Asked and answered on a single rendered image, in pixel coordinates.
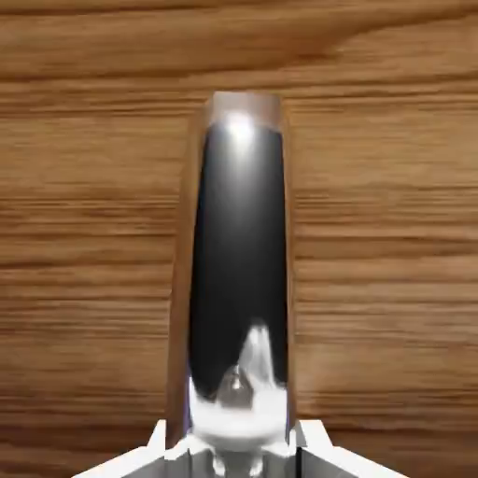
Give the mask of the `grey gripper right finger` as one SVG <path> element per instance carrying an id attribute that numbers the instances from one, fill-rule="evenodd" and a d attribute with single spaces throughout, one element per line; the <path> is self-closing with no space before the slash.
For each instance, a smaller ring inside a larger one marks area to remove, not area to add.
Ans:
<path id="1" fill-rule="evenodd" d="M 263 448 L 260 478 L 408 478 L 332 444 L 321 420 L 298 420 L 288 443 Z"/>

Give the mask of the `light wood cabinet door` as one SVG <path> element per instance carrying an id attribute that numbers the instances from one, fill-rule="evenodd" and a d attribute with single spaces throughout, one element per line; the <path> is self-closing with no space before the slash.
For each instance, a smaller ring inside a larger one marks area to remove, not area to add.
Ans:
<path id="1" fill-rule="evenodd" d="M 188 137 L 274 92 L 298 412 L 478 478 L 478 0 L 0 0 L 0 478 L 71 478 L 164 413 Z"/>

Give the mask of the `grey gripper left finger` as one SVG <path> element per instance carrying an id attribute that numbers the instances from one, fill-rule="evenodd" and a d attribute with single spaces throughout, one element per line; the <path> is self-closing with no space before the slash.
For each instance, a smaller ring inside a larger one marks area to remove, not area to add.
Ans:
<path id="1" fill-rule="evenodd" d="M 166 421 L 159 420 L 146 445 L 109 459 L 72 478 L 218 478 L 212 448 L 191 432 L 165 447 Z"/>

